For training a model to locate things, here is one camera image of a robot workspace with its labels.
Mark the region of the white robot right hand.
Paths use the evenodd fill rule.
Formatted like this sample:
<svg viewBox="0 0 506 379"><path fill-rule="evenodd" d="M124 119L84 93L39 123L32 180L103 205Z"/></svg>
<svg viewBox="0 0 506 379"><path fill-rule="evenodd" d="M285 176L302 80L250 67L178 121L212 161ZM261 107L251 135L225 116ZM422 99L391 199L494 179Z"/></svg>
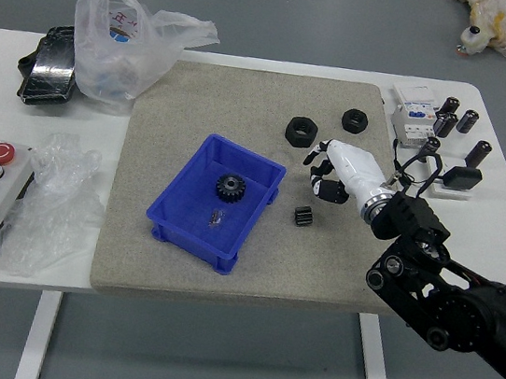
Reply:
<svg viewBox="0 0 506 379"><path fill-rule="evenodd" d="M371 223L394 195L376 159L360 147L331 139L319 142L303 164L311 164L321 153L326 154L322 163L310 170L315 196L332 204L354 197L361 218Z"/></svg>

